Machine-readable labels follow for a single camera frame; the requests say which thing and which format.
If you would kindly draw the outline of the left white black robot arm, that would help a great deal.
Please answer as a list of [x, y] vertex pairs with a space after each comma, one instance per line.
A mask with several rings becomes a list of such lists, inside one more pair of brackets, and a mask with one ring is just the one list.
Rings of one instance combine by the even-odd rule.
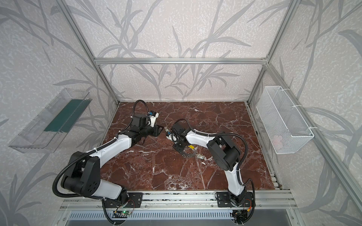
[[130, 123], [112, 140], [87, 152], [73, 153], [68, 165], [54, 179], [54, 195], [61, 198], [86, 197], [127, 202], [127, 189], [101, 179], [101, 168], [143, 138], [158, 137], [163, 130], [163, 126], [156, 123], [158, 117], [159, 113], [151, 110], [145, 115], [133, 113]]

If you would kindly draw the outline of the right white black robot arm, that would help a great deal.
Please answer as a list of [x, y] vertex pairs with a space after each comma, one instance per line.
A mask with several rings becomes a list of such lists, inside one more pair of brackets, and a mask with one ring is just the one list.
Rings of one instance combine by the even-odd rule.
[[[185, 121], [188, 127], [180, 124]], [[218, 201], [225, 201], [236, 210], [231, 213], [232, 222], [236, 225], [244, 225], [248, 222], [255, 211], [255, 185], [252, 179], [242, 180], [240, 167], [248, 155], [248, 144], [246, 140], [235, 133], [219, 132], [207, 133], [198, 131], [190, 125], [186, 119], [177, 120], [171, 129], [165, 128], [167, 139], [173, 142], [173, 148], [186, 155], [185, 148], [188, 146], [201, 146], [209, 150], [213, 159], [221, 168], [228, 182], [228, 196], [221, 198], [215, 195]]]

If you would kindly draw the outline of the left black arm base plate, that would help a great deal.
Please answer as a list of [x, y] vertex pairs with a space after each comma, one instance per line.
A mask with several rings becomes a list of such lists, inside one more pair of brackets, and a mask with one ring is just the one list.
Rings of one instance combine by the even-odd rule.
[[122, 192], [115, 200], [117, 207], [140, 208], [143, 193], [141, 192]]

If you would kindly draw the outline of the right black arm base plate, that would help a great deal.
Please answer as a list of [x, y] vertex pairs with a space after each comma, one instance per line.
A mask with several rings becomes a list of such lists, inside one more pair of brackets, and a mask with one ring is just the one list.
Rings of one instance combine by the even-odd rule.
[[255, 199], [254, 194], [252, 192], [243, 192], [242, 195], [244, 195], [241, 200], [239, 201], [233, 201], [230, 198], [229, 192], [216, 192], [215, 198], [217, 200], [217, 205], [219, 208], [249, 208], [249, 207], [255, 207]]

